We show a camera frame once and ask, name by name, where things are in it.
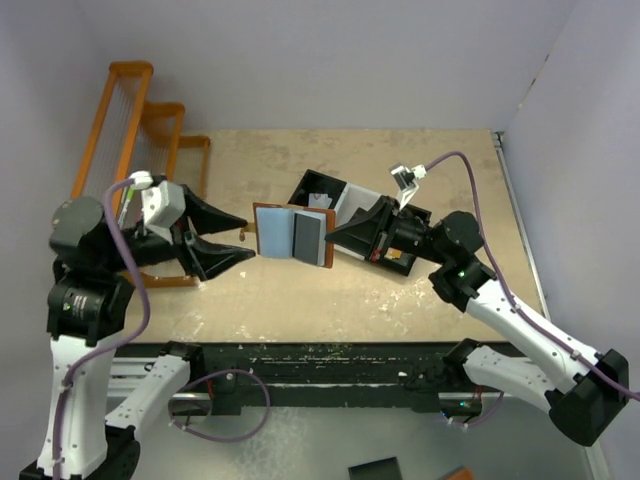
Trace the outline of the brown leather card holder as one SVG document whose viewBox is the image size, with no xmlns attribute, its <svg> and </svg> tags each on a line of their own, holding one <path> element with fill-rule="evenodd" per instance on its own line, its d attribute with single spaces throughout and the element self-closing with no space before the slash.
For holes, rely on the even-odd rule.
<svg viewBox="0 0 640 480">
<path fill-rule="evenodd" d="M 239 239 L 254 234 L 260 256 L 333 267 L 334 244 L 326 240 L 336 228 L 333 209 L 254 203 L 252 211 L 253 221 L 240 229 Z"/>
</svg>

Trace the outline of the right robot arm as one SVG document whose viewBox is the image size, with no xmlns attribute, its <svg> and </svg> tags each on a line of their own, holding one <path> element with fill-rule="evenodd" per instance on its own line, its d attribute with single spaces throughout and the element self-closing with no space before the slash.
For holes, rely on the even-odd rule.
<svg viewBox="0 0 640 480">
<path fill-rule="evenodd" d="M 447 355 L 446 383 L 497 389 L 545 412 L 573 442 L 590 447 L 628 404 L 629 363 L 570 337 L 506 287 L 496 269 L 476 255 L 483 247 L 475 217 L 454 211 L 435 225 L 382 196 L 369 210 L 326 236 L 349 249 L 389 249 L 437 264 L 429 279 L 437 296 L 491 327 L 518 351 L 500 354 L 466 339 Z"/>
</svg>

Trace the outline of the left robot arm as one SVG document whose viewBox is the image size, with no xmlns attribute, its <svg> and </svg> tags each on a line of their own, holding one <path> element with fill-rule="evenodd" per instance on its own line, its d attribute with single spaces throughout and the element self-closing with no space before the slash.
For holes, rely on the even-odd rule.
<svg viewBox="0 0 640 480">
<path fill-rule="evenodd" d="M 113 210 L 116 190 L 141 194 L 142 217 L 122 228 Z M 54 284 L 47 333 L 53 359 L 49 421 L 42 450 L 24 479 L 128 479 L 149 425 L 179 389 L 194 392 L 206 378 L 203 349 L 171 341 L 120 407 L 108 412 L 116 351 L 129 343 L 125 316 L 133 296 L 151 308 L 142 269 L 177 260 L 201 281 L 252 258 L 243 247 L 207 236 L 241 229 L 246 221 L 161 176 L 125 179 L 102 198 L 80 196 L 54 213 L 49 245 Z"/>
</svg>

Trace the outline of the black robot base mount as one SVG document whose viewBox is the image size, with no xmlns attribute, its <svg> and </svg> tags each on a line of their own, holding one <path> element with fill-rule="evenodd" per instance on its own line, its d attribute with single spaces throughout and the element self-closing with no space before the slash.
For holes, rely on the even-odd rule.
<svg viewBox="0 0 640 480">
<path fill-rule="evenodd" d="M 205 343 L 198 377 L 222 376 L 182 387 L 176 402 L 237 415 L 245 407 L 405 408 L 435 413 L 487 398 L 450 372 L 451 342 Z"/>
</svg>

